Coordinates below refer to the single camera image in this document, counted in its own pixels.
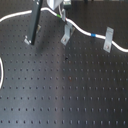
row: metal bracket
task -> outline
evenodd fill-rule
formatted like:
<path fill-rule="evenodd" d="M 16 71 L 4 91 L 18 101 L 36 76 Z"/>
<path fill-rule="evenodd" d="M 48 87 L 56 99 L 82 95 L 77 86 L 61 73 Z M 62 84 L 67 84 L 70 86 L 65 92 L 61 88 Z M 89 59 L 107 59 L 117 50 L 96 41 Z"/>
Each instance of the metal bracket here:
<path fill-rule="evenodd" d="M 66 11 L 65 9 L 62 10 L 62 20 L 65 22 L 66 19 Z"/>
<path fill-rule="evenodd" d="M 65 25 L 65 34 L 63 36 L 63 38 L 61 39 L 61 43 L 66 45 L 70 39 L 70 37 L 72 36 L 73 32 L 74 32 L 75 28 L 72 26 L 72 24 L 70 24 L 69 22 L 67 22 L 67 24 Z"/>
<path fill-rule="evenodd" d="M 112 38 L 113 38 L 114 30 L 112 28 L 107 27 L 106 31 L 106 39 L 104 43 L 103 49 L 110 53 L 111 45 L 112 45 Z"/>

